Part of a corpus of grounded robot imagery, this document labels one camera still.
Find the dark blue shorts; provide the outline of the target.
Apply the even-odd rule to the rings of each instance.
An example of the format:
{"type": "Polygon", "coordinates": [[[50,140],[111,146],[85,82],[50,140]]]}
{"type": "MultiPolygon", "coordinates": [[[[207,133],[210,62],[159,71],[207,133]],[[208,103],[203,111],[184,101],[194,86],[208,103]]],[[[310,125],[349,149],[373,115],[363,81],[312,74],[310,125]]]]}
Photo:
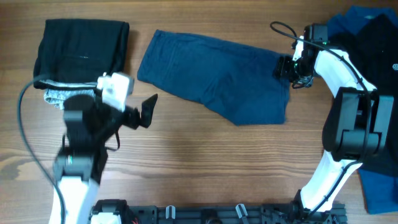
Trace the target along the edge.
{"type": "Polygon", "coordinates": [[[280,56],[214,37],[157,30],[137,77],[237,126],[282,124],[289,81],[273,75],[280,56]]]}

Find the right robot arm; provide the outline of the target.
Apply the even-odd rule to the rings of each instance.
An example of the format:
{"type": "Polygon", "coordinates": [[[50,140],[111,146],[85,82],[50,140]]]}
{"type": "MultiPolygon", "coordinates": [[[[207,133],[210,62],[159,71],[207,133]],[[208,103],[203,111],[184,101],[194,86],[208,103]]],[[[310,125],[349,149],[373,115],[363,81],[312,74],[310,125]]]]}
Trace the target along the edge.
{"type": "Polygon", "coordinates": [[[324,223],[336,210],[333,201],[350,175],[380,154],[387,139],[394,99],[381,95],[354,67],[349,55],[328,40],[327,26],[292,31],[292,56],[279,58],[274,76],[292,88],[309,88],[322,78],[333,104],[322,131],[324,153],[312,178],[289,205],[291,223],[324,223]]]}

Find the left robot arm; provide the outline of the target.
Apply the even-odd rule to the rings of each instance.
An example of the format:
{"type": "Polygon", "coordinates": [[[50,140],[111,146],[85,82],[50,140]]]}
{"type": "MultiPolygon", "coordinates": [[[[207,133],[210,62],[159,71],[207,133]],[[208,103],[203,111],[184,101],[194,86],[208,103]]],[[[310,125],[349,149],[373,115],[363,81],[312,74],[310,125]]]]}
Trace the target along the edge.
{"type": "Polygon", "coordinates": [[[53,163],[56,187],[50,223],[138,223],[125,200],[96,200],[108,151],[106,141],[121,126],[148,128],[158,96],[140,109],[119,111],[98,96],[76,95],[64,102],[67,132],[53,163]]]}

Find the black polo shirt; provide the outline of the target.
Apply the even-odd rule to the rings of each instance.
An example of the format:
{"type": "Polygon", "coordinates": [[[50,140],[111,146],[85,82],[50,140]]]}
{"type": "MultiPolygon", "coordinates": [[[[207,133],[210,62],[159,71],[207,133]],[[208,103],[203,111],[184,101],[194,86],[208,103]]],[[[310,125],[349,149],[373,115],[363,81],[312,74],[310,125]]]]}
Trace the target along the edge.
{"type": "Polygon", "coordinates": [[[337,19],[328,23],[330,41],[342,46],[360,74],[381,95],[394,97],[384,150],[368,160],[364,170],[397,176],[397,24],[385,14],[363,19],[337,19]]]}

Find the grey patterned folded cloth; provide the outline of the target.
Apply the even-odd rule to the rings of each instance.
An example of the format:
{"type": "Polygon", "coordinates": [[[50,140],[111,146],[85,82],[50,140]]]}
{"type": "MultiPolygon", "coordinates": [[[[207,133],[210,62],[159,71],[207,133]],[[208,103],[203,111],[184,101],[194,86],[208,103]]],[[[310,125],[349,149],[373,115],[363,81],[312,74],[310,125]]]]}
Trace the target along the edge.
{"type": "Polygon", "coordinates": [[[63,103],[68,98],[75,95],[89,95],[95,97],[94,90],[51,90],[45,89],[44,101],[50,105],[54,105],[55,108],[60,110],[64,109],[63,103]]]}

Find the folded black garment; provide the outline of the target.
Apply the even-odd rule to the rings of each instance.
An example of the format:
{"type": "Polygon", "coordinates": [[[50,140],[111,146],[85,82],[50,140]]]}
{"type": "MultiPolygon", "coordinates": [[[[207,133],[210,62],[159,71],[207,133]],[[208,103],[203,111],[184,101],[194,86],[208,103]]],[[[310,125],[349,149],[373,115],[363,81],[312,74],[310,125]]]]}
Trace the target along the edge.
{"type": "Polygon", "coordinates": [[[124,69],[129,24],[100,19],[47,19],[33,76],[37,89],[90,89],[124,69]]]}

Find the blue polo shirt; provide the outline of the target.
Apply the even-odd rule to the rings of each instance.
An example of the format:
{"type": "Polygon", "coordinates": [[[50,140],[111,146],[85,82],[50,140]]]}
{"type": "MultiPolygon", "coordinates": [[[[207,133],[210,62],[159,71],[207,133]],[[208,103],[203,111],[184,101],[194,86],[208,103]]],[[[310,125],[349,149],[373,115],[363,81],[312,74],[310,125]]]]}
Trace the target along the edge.
{"type": "MultiPolygon", "coordinates": [[[[391,8],[352,6],[346,14],[338,14],[331,19],[363,19],[365,17],[375,17],[380,14],[387,15],[391,21],[397,24],[397,15],[391,8]]],[[[397,176],[393,177],[364,170],[363,166],[360,168],[359,174],[368,213],[378,214],[397,211],[397,176]]]]}

